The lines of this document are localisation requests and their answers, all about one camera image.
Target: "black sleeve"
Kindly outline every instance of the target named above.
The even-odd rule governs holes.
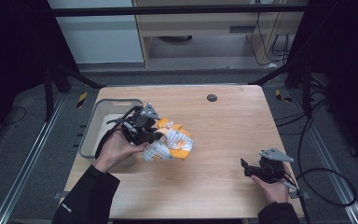
[[[258,214],[260,224],[298,224],[295,209],[290,203],[272,203]]]
[[[119,183],[91,165],[58,207],[52,224],[106,224]]]

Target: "cable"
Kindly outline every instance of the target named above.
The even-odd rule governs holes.
[[[291,117],[294,117],[294,116],[297,116],[297,115],[301,115],[301,113],[297,113],[297,114],[294,114],[294,115],[289,115],[289,116],[286,116],[286,117],[283,117],[283,118],[278,118],[278,119],[275,119],[275,120],[287,119],[287,118],[291,118]]]
[[[325,91],[314,91],[313,93],[310,94],[310,97],[312,97],[313,95],[317,94],[317,93],[320,93],[322,95],[326,95]]]
[[[259,0],[256,0],[255,1],[257,4],[261,4]],[[257,12],[257,19],[256,19],[256,22],[255,22],[255,28],[254,30],[252,31],[252,35],[251,35],[251,38],[250,38],[250,41],[251,41],[251,49],[252,49],[252,52],[255,56],[255,49],[253,48],[253,36],[254,36],[254,33],[255,33],[255,29],[256,27],[258,28],[258,33],[260,34],[260,39],[261,39],[261,43],[263,44],[263,48],[264,48],[264,54],[267,56],[267,58],[270,60],[269,63],[260,63],[258,60],[257,60],[257,57],[255,56],[255,60],[257,62],[258,65],[268,65],[270,63],[276,63],[276,62],[279,62],[280,60],[274,60],[274,59],[271,59],[267,53],[267,48],[266,48],[266,44],[264,43],[264,39],[263,39],[263,36],[261,35],[261,30],[260,30],[260,12]]]
[[[125,119],[112,119],[112,120],[108,120],[106,122],[106,124],[110,124],[110,123],[124,123],[126,120]]]
[[[284,125],[291,124],[291,123],[295,122],[296,120],[301,119],[301,118],[304,117],[304,116],[305,116],[305,114],[302,114],[302,115],[298,116],[298,117],[295,118],[295,119],[289,120],[289,121],[287,121],[287,122],[285,122],[285,123],[282,123],[282,124],[277,124],[276,126],[277,126],[277,127],[282,127],[282,126],[284,126]]]
[[[334,170],[331,170],[331,169],[327,169],[327,168],[312,168],[312,169],[309,169],[307,171],[303,171],[302,170],[302,166],[301,166],[301,157],[300,157],[300,152],[301,152],[301,146],[302,146],[302,142],[303,142],[303,139],[304,139],[304,134],[306,132],[306,127],[308,126],[308,123],[310,122],[310,120],[312,120],[312,118],[308,118],[307,121],[306,121],[306,125],[304,125],[304,128],[303,128],[303,132],[300,136],[300,142],[298,144],[298,149],[297,149],[297,164],[298,164],[298,170],[299,170],[299,175],[296,177],[296,179],[300,179],[300,178],[303,178],[304,182],[307,184],[307,186],[312,190],[312,192],[314,192],[316,195],[318,195],[322,200],[324,200],[325,202],[327,203],[330,203],[332,205],[335,205],[335,206],[339,206],[339,207],[342,207],[342,206],[351,206],[352,204],[354,204],[357,200],[357,193],[356,193],[356,189],[353,187],[353,184],[348,180],[348,178],[346,178],[344,175],[338,173],[337,171],[334,171]],[[332,200],[329,200],[327,198],[325,198],[322,194],[320,194],[311,184],[310,182],[307,180],[307,178],[305,177],[305,174],[308,174],[310,172],[314,172],[314,171],[326,171],[326,172],[331,172],[335,175],[338,175],[340,176],[341,178],[343,178],[348,186],[350,187],[351,189],[351,192],[353,194],[353,199],[351,202],[349,203],[335,203],[333,202]]]
[[[310,129],[311,124],[310,124],[310,125],[306,128],[306,131]],[[299,134],[302,134],[302,132],[301,132],[301,133],[279,133],[279,134],[286,134],[286,135],[299,135]]]
[[[327,105],[327,101],[326,101],[326,100],[321,100],[318,104],[313,105],[310,109],[311,109],[311,110],[319,110],[319,108],[320,108],[322,105]]]
[[[24,107],[22,106],[14,106],[14,107],[11,107],[11,110],[12,109],[22,109],[24,111],[24,114],[22,115],[21,118],[15,120],[15,121],[12,121],[12,122],[7,122],[7,123],[2,123],[2,125],[11,125],[11,124],[15,124],[17,122],[19,122],[20,120],[24,119],[25,116],[27,115],[27,109],[25,109]]]
[[[301,133],[279,133],[280,135],[299,135]]]
[[[281,65],[284,65],[287,61],[287,58],[289,56],[290,49],[289,48],[289,35],[286,35],[285,41],[284,41],[284,47],[283,49],[276,50],[275,45],[277,43],[279,35],[275,35],[274,41],[272,42],[271,52],[273,55],[281,57]]]

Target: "wooden table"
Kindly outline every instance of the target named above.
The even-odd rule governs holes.
[[[215,94],[216,102],[207,96]],[[258,166],[260,150],[284,152],[264,92],[258,86],[143,86],[101,89],[104,98],[140,99],[194,136],[184,161],[143,161],[114,176],[121,180],[111,218],[247,218],[267,205],[244,176],[240,158]],[[65,190],[90,166],[77,155]],[[303,216],[298,200],[290,200]]]

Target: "hand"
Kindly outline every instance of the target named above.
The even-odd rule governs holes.
[[[121,125],[109,136],[103,144],[100,156],[93,163],[94,167],[103,173],[130,157],[133,153],[144,151],[148,145],[147,142],[139,146],[130,144],[120,129]]]
[[[290,174],[286,164],[283,164],[284,170]],[[289,202],[289,188],[287,188],[282,181],[269,184],[264,182],[259,177],[252,175],[254,182],[264,191],[268,203],[287,203]]]

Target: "black cable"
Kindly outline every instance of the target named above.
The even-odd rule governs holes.
[[[278,119],[274,119],[274,120],[280,120],[280,119],[288,119],[288,118],[291,118],[291,117],[294,117],[294,116],[297,116],[297,115],[300,115],[301,113],[297,113],[297,114],[294,114],[294,115],[289,115],[289,116],[285,116],[283,118],[278,118]]]
[[[301,119],[301,118],[304,117],[304,116],[305,116],[305,114],[302,114],[302,115],[298,116],[298,117],[295,118],[295,119],[289,120],[289,121],[287,121],[287,122],[285,122],[285,123],[282,123],[282,124],[277,124],[276,126],[277,126],[277,127],[282,127],[282,126],[284,126],[284,125],[291,124],[291,123],[295,122],[296,120]]]
[[[315,83],[310,83],[310,87],[312,88],[312,89],[318,89],[318,90],[321,90],[321,91],[325,91],[326,90],[326,88],[324,88],[324,87],[321,87],[321,86],[319,86],[319,85],[317,85],[317,84],[315,84]]]
[[[312,97],[313,95],[316,95],[316,94],[318,94],[318,93],[320,93],[320,94],[322,94],[322,95],[326,95],[326,92],[325,91],[314,91],[313,93],[311,93],[310,94],[310,97]]]
[[[307,221],[307,223],[310,224],[310,214],[308,213],[308,208],[307,208],[307,205],[305,204],[304,197],[301,195],[298,197],[298,199],[300,200],[301,207],[304,212],[304,218]]]
[[[272,46],[271,46],[271,52],[275,56],[282,57],[283,56],[282,53],[290,52],[290,50],[288,49],[288,46],[285,46],[283,49],[275,49],[275,45],[277,44],[278,37],[279,35],[275,35],[274,41],[272,42]]]
[[[302,170],[302,166],[301,166],[301,157],[300,157],[300,152],[301,152],[301,146],[302,146],[302,142],[303,142],[303,139],[304,139],[304,134],[306,132],[306,127],[308,126],[308,123],[310,122],[310,120],[312,120],[312,118],[308,118],[307,121],[306,121],[306,124],[304,125],[304,128],[303,128],[303,132],[300,136],[300,141],[299,141],[299,144],[298,144],[298,149],[297,149],[297,164],[298,164],[298,170],[299,170],[299,175],[296,177],[296,179],[299,179],[299,178],[303,178],[304,182],[307,184],[307,186],[316,194],[318,195],[322,200],[324,200],[325,202],[327,203],[330,203],[332,205],[335,205],[335,206],[351,206],[352,204],[354,204],[357,200],[357,193],[356,193],[356,189],[353,187],[352,183],[348,180],[348,178],[346,178],[344,175],[341,175],[340,173],[338,173],[337,171],[334,171],[334,170],[331,170],[331,169],[327,169],[327,168],[312,168],[312,169],[309,169],[307,171],[303,171]],[[335,175],[338,175],[340,176],[341,178],[343,178],[348,186],[350,187],[351,189],[351,192],[353,194],[353,199],[351,202],[349,203],[335,203],[331,200],[328,200],[327,198],[325,198],[323,195],[321,195],[311,184],[310,182],[307,180],[307,178],[305,177],[305,174],[307,173],[310,173],[310,172],[314,172],[314,171],[326,171],[326,172],[331,172]]]
[[[312,125],[312,123],[310,125],[308,125],[308,127],[306,128],[306,131],[310,129],[310,126]],[[286,135],[300,135],[302,134],[303,132],[300,132],[300,133],[279,133],[279,134],[286,134]]]
[[[256,0],[255,1],[257,4],[261,4],[259,0]],[[252,34],[251,34],[251,38],[250,38],[250,41],[251,41],[251,49],[252,49],[252,52],[255,56],[255,49],[253,48],[253,36],[254,36],[254,33],[255,33],[255,29],[256,27],[258,28],[258,33],[260,34],[260,39],[261,39],[261,43],[263,44],[263,48],[264,48],[264,54],[267,56],[267,58],[270,60],[269,63],[260,63],[258,60],[257,60],[257,57],[255,56],[255,61],[257,62],[258,65],[268,65],[270,63],[276,63],[276,62],[279,62],[279,60],[274,60],[274,59],[271,59],[267,53],[267,48],[266,48],[266,44],[264,43],[264,39],[263,39],[263,36],[261,35],[261,30],[260,30],[260,12],[257,12],[257,19],[256,19],[256,22],[255,22],[255,28],[254,30],[252,31]]]
[[[287,173],[286,171],[285,171],[285,173],[290,177],[290,180],[291,180],[291,181],[289,181],[286,177],[285,177],[284,179],[286,179],[287,181],[289,181],[290,184],[292,184],[293,186],[295,186],[295,187],[298,189],[297,184],[296,184],[296,181],[293,179],[293,177],[292,177],[289,173]]]
[[[112,119],[112,120],[108,120],[106,122],[106,124],[110,124],[110,123],[124,123],[126,120],[125,119]]]
[[[289,49],[289,35],[286,35],[286,39],[284,41],[284,51],[283,51],[283,64],[286,64],[287,58],[289,57],[290,50]]]
[[[311,110],[319,110],[319,108],[320,108],[322,105],[327,105],[327,101],[326,101],[326,100],[321,100],[318,104],[313,105],[310,109],[311,109]]]
[[[25,109],[24,107],[22,106],[14,106],[14,107],[11,107],[11,110],[12,109],[22,109],[24,111],[24,114],[22,115],[21,118],[15,120],[15,121],[12,121],[12,122],[8,122],[8,123],[2,123],[2,125],[11,125],[11,124],[15,124],[17,122],[19,122],[20,120],[24,119],[25,116],[27,115],[27,109]]]

